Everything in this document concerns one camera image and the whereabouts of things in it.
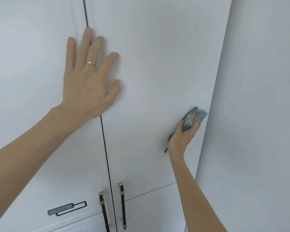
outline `forearm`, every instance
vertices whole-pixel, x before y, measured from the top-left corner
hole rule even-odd
[[[226,232],[185,161],[170,157],[189,232]]]
[[[50,155],[76,129],[58,108],[0,149],[0,217]]]

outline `cabinet handle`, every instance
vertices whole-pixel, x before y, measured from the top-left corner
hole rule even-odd
[[[105,205],[104,205],[105,204],[105,202],[104,202],[104,191],[101,191],[99,193],[99,198],[100,198],[100,205],[102,207],[102,212],[103,212],[103,216],[104,216],[106,232],[109,232],[108,219],[107,219]]]
[[[126,209],[125,209],[125,191],[124,191],[124,184],[121,182],[118,184],[120,188],[120,195],[121,195],[121,207],[122,207],[122,226],[124,230],[127,229],[126,223]]]

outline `white wall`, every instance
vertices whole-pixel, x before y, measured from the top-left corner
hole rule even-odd
[[[229,232],[290,231],[290,0],[233,0],[197,182]]]

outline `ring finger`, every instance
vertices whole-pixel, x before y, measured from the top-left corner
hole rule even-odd
[[[102,48],[102,45],[104,43],[104,37],[98,36],[94,39],[93,43],[89,47],[89,51],[87,54],[87,62],[91,63],[86,63],[85,69],[88,71],[96,71],[96,63],[98,60],[98,54]]]

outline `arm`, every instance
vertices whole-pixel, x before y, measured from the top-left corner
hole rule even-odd
[[[62,103],[30,130],[0,150],[0,218],[51,154],[89,119],[100,116],[120,92],[116,80],[106,93],[106,82],[118,54],[96,63],[103,37],[93,38],[87,28],[76,53],[76,41],[67,43]]]
[[[184,153],[200,127],[200,118],[182,133],[181,121],[169,142],[170,161],[177,181],[185,220],[189,232],[227,232],[189,171]]]

